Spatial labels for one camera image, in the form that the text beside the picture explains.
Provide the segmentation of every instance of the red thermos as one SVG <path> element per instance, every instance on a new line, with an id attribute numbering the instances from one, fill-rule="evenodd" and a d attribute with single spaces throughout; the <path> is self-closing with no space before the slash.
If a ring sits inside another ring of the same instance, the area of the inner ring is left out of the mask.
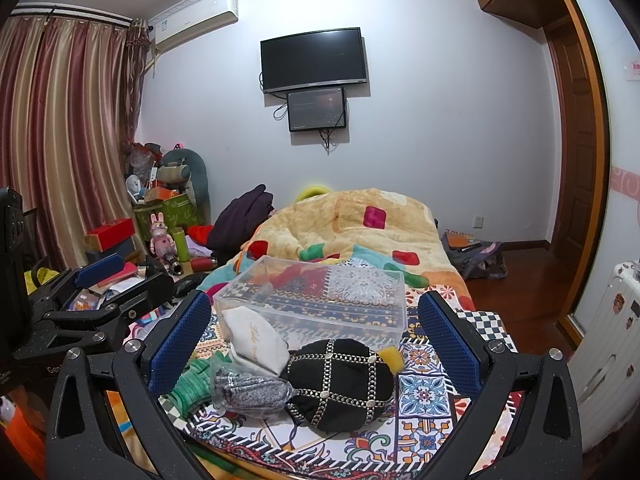
<path id="1" fill-rule="evenodd" d="M 215 258 L 194 258 L 191 260 L 191 269 L 193 272 L 203 272 L 213 270 L 218 266 Z"/>

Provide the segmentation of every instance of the red box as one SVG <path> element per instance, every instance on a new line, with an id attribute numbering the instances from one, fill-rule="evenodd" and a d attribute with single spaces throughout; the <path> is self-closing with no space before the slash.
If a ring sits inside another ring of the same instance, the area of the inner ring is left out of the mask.
<path id="1" fill-rule="evenodd" d="M 84 243 L 90 251 L 99 253 L 112 248 L 136 233 L 131 218 L 120 218 L 95 228 L 84 235 Z"/>

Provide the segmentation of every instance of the blue mesh pad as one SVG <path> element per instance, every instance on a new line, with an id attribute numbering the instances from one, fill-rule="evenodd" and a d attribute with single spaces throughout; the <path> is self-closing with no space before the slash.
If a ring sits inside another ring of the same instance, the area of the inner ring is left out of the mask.
<path id="1" fill-rule="evenodd" d="M 474 400 L 482 389 L 478 360 L 429 294 L 418 300 L 418 320 L 456 390 Z"/>
<path id="2" fill-rule="evenodd" d="M 152 357 L 148 384 L 150 393 L 155 396 L 171 393 L 210 320 L 211 303 L 207 295 L 201 292 Z"/>
<path id="3" fill-rule="evenodd" d="M 124 258 L 119 254 L 112 254 L 106 258 L 80 269 L 74 280 L 77 288 L 89 288 L 124 269 Z"/>

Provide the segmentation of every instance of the wooden door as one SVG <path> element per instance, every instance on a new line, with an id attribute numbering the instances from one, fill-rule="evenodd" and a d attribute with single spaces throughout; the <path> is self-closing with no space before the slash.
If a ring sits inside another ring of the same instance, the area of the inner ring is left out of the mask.
<path id="1" fill-rule="evenodd" d="M 547 31 L 546 37 L 562 116 L 562 173 L 551 250 L 575 271 L 587 239 L 596 185 L 594 101 L 574 24 L 566 22 Z"/>

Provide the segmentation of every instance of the dark purple clothing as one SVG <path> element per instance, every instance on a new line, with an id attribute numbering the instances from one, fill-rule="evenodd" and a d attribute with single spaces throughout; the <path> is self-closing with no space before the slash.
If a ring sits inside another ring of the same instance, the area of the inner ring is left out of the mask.
<path id="1" fill-rule="evenodd" d="M 211 249 L 219 265 L 226 264 L 240 252 L 240 246 L 249 240 L 258 226 L 273 211 L 273 195 L 265 192 L 264 184 L 233 199 L 213 225 L 206 246 Z"/>

